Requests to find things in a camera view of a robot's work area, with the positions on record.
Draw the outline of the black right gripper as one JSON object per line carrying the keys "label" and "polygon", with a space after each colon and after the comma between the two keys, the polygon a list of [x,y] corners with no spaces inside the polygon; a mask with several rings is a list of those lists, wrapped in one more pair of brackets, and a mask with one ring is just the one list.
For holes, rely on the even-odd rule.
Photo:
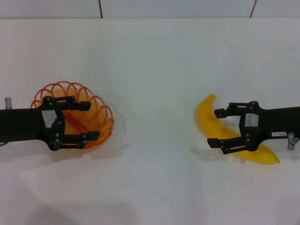
{"label": "black right gripper", "polygon": [[217,118],[240,116],[241,137],[229,139],[208,138],[211,148],[221,149],[223,154],[255,151],[270,139],[287,139],[287,149],[294,150],[300,141],[300,108],[262,109],[258,102],[234,103],[227,108],[215,109]]}

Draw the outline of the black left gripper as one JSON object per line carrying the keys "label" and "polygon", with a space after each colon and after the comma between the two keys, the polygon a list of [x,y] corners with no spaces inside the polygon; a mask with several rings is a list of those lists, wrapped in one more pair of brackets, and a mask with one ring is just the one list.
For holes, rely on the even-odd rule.
{"label": "black left gripper", "polygon": [[65,135],[63,111],[89,111],[90,101],[78,102],[75,96],[44,97],[38,108],[6,109],[0,111],[0,142],[41,140],[50,150],[84,149],[96,141],[99,131]]}

